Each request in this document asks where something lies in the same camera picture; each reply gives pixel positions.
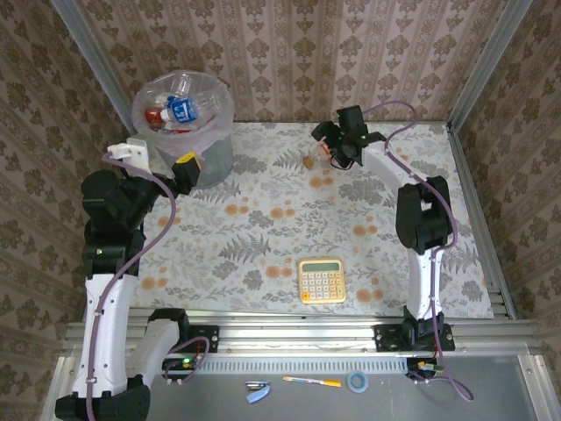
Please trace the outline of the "clear bottle orange label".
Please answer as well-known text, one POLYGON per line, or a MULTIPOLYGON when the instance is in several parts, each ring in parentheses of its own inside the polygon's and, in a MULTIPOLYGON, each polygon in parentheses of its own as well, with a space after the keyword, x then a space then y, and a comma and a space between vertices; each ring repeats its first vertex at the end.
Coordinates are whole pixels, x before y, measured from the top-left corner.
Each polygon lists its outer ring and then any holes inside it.
POLYGON ((308 170, 331 167, 330 149, 323 139, 302 156, 302 164, 308 170))

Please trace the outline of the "clear bottle red white label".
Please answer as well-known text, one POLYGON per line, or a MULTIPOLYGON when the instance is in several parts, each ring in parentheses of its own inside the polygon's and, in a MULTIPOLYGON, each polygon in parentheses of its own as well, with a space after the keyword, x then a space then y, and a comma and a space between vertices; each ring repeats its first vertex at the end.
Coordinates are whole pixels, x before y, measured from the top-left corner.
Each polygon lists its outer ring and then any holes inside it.
POLYGON ((167 122, 162 117, 162 112, 163 109, 159 107, 146 108, 144 111, 148 127, 155 132, 167 129, 167 122))

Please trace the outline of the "grey waste bin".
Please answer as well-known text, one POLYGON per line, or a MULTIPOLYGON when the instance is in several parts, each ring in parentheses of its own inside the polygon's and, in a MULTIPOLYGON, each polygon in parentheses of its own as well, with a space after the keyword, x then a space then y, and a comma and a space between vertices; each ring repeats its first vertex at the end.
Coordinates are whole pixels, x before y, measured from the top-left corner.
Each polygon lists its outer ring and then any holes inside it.
POLYGON ((152 137, 146 142, 159 156, 157 168, 166 168, 173 174, 172 166, 188 153, 194 153, 200 165, 197 189, 206 189, 223 182, 233 168, 232 129, 199 130, 171 133, 152 137))

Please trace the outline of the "translucent plastic bin liner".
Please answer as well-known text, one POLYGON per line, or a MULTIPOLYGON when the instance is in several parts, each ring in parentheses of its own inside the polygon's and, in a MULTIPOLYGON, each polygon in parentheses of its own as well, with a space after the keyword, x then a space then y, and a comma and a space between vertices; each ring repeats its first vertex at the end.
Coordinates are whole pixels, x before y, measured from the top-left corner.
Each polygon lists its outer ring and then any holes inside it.
POLYGON ((140 135, 151 139, 152 137, 168 135, 171 133, 187 133, 203 130, 228 130, 231 129, 234 117, 234 104, 227 86, 215 76, 191 71, 175 70, 146 83, 136 94, 131 107, 131 119, 135 130, 140 135), (148 127, 144 111, 146 108, 159 107, 164 109, 167 99, 172 96, 169 92, 172 77, 178 73, 189 73, 193 77, 189 94, 210 90, 217 94, 222 105, 221 112, 207 123, 179 125, 167 122, 167 129, 155 132, 148 127))

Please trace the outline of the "gold desk calculator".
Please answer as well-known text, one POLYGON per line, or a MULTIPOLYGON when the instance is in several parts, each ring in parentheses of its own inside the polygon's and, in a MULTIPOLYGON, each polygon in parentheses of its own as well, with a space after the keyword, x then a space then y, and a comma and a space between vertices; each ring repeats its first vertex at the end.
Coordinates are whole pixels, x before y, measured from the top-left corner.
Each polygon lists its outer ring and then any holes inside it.
POLYGON ((339 258, 306 258, 298 262, 299 298, 304 304, 339 304, 346 299, 344 265, 339 258))

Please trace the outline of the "small black controller board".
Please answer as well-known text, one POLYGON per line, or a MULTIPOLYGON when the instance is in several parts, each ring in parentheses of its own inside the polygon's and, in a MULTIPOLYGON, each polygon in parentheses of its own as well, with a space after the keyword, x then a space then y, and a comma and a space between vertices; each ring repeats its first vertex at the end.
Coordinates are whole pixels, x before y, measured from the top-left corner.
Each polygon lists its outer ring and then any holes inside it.
POLYGON ((165 360, 162 363, 162 376, 168 384, 184 384, 195 373, 197 366, 195 357, 165 360))
POLYGON ((431 379, 437 375, 435 366, 437 358, 407 358, 406 376, 413 381, 421 381, 431 379))

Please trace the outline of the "blue stapler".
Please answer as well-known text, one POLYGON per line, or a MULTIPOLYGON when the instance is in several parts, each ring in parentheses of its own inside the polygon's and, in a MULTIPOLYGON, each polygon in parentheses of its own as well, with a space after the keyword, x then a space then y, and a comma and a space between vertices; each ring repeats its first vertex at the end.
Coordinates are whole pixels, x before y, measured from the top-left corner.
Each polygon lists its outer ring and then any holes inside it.
POLYGON ((262 400, 271 391, 271 384, 269 381, 247 381, 245 386, 249 391, 249 394, 246 396, 246 401, 249 404, 262 400))

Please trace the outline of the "orange white pen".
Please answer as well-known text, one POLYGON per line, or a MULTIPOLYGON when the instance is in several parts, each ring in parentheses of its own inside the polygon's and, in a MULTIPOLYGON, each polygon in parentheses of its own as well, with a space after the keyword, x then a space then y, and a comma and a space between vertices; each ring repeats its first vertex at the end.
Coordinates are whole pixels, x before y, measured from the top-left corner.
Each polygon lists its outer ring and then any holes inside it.
POLYGON ((333 388, 341 388, 342 382, 334 379, 314 379, 296 376, 283 376, 282 380, 285 382, 295 382, 301 384, 314 384, 333 388))

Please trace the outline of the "blue tape roll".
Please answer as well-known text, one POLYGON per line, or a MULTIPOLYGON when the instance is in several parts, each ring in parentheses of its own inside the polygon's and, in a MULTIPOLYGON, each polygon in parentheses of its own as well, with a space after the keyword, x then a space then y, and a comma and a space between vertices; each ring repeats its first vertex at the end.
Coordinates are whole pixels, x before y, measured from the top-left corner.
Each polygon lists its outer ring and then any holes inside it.
POLYGON ((353 371, 347 375, 347 387, 356 394, 364 393, 369 385, 366 374, 362 371, 353 371))

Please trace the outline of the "aluminium frame post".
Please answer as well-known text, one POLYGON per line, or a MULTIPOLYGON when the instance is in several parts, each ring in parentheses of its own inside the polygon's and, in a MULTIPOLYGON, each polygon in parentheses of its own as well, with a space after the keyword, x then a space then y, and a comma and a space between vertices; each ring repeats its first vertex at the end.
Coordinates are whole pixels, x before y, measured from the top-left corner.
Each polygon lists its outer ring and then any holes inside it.
POLYGON ((457 132, 469 116, 533 0, 508 0, 447 120, 457 132))
POLYGON ((135 134, 137 131, 131 119, 131 100, 110 65, 109 55, 102 51, 101 44, 96 40, 79 6, 75 0, 51 0, 51 3, 89 64, 124 127, 130 135, 135 134))

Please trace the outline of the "aluminium table side rail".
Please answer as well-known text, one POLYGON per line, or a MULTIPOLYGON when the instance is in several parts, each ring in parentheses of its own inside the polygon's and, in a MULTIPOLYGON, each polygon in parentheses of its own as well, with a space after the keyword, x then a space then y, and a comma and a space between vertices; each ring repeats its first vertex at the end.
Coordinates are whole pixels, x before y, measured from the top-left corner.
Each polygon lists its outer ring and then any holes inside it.
POLYGON ((494 316, 518 319, 459 136, 452 125, 447 124, 446 129, 479 252, 479 261, 487 283, 487 291, 493 298, 494 316))

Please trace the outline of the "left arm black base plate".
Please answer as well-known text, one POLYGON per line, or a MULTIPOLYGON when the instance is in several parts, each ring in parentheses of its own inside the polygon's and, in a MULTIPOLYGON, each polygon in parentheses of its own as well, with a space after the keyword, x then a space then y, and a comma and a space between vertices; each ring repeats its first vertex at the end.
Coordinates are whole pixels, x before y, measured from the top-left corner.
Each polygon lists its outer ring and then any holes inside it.
POLYGON ((176 323, 169 320, 156 320, 146 328, 138 348, 143 350, 162 349, 169 345, 170 353, 202 353, 209 341, 209 352, 216 353, 219 329, 213 325, 195 325, 182 330, 176 323))

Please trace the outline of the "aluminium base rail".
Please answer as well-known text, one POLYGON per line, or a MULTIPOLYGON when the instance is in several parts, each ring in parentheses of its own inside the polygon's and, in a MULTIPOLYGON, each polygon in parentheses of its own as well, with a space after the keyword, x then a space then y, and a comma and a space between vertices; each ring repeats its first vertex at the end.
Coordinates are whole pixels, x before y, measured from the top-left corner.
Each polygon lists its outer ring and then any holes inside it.
MULTIPOLYGON (((396 317, 188 310, 192 325, 218 327, 217 353, 228 357, 376 355, 377 341, 396 317)), ((538 342, 520 319, 447 318, 455 348, 450 356, 531 355, 538 342)))

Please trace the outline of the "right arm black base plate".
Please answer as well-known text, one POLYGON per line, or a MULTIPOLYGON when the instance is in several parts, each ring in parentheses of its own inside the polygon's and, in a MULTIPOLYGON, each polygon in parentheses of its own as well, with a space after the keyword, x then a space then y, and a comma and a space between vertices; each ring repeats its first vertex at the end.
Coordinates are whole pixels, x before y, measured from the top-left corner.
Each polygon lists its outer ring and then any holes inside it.
MULTIPOLYGON (((374 341, 378 352, 405 352, 405 351, 435 351, 436 344, 434 335, 431 333, 428 339, 422 339, 413 343, 402 332, 401 325, 376 325, 374 327, 374 341)), ((443 351, 454 351, 456 349, 452 329, 448 324, 440 333, 440 345, 443 351)))

